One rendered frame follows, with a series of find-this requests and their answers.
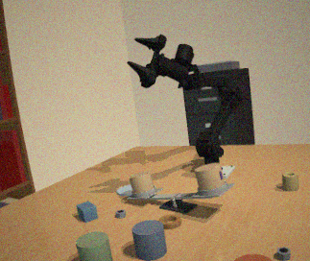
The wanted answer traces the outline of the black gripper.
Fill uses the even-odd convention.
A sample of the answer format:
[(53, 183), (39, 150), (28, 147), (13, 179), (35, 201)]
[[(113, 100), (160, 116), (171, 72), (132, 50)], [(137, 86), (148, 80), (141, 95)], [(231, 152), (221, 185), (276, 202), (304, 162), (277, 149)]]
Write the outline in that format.
[(159, 36), (153, 38), (136, 37), (134, 40), (149, 49), (152, 48), (154, 51), (150, 69), (134, 62), (127, 62), (127, 65), (129, 65), (136, 72), (136, 74), (139, 75), (141, 86), (145, 88), (152, 86), (155, 83), (157, 73), (163, 74), (161, 75), (163, 77), (170, 77), (174, 74), (177, 68), (175, 59), (168, 59), (164, 57), (165, 54), (163, 53), (159, 54), (160, 50), (165, 48), (167, 41), (166, 36), (160, 34)]

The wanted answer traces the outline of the small blue block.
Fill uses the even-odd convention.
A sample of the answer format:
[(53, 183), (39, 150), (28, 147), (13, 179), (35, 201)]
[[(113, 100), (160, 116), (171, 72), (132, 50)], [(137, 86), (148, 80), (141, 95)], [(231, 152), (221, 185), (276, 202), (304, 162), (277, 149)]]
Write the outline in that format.
[(78, 204), (76, 206), (78, 208), (79, 217), (85, 223), (99, 218), (96, 206), (92, 202), (90, 202), (90, 201), (83, 202), (83, 203)]

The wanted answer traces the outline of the pale grey round disc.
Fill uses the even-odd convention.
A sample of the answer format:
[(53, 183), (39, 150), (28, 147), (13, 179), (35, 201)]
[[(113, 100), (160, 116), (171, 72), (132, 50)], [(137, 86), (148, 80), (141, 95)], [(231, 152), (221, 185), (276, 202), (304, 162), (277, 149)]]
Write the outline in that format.
[(130, 184), (124, 185), (117, 189), (117, 193), (120, 196), (131, 196), (131, 192), (132, 192), (132, 189), (131, 189)]

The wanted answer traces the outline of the brown ring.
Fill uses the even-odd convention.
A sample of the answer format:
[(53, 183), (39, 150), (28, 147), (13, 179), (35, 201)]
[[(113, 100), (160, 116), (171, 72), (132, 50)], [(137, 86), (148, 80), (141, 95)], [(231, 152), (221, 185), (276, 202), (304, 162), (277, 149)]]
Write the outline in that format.
[[(180, 226), (181, 224), (180, 216), (177, 214), (168, 214), (168, 215), (162, 216), (161, 218), (159, 218), (159, 221), (163, 223), (165, 229), (173, 229), (175, 227)], [(171, 221), (173, 222), (167, 223)]]

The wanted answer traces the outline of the red round dish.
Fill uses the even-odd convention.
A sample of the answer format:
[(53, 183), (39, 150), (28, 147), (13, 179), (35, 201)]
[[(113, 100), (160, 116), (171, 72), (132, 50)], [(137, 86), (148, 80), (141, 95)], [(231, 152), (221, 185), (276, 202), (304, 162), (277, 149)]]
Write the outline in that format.
[(246, 254), (238, 257), (234, 261), (273, 261), (271, 258), (260, 254)]

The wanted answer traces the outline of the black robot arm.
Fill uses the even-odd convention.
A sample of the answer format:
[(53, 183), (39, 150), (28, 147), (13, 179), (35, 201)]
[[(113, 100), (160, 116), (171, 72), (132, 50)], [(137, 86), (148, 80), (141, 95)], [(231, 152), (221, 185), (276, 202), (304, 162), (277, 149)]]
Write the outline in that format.
[[(199, 157), (204, 157), (204, 165), (220, 164), (219, 157), (224, 155), (224, 150), (219, 146), (219, 135), (232, 110), (242, 102), (243, 93), (228, 77), (205, 77), (200, 74), (197, 64), (191, 64), (193, 57), (193, 48), (187, 44), (180, 44), (175, 57), (177, 68), (170, 78), (178, 81), (178, 88), (183, 87), (184, 90), (202, 87), (218, 88), (221, 106), (212, 120), (209, 130), (200, 133), (195, 146)], [(189, 75), (189, 72), (194, 74)], [(224, 91), (223, 87), (230, 90)]]

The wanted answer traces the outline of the tan cup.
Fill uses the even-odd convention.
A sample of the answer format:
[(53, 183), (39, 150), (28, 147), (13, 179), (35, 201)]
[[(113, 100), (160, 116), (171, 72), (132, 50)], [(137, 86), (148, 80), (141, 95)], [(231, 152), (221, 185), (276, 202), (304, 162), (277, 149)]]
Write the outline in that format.
[(226, 184), (221, 164), (213, 163), (195, 170), (199, 190), (211, 190)]
[(154, 188), (150, 171), (134, 174), (129, 177), (133, 193), (141, 193)]

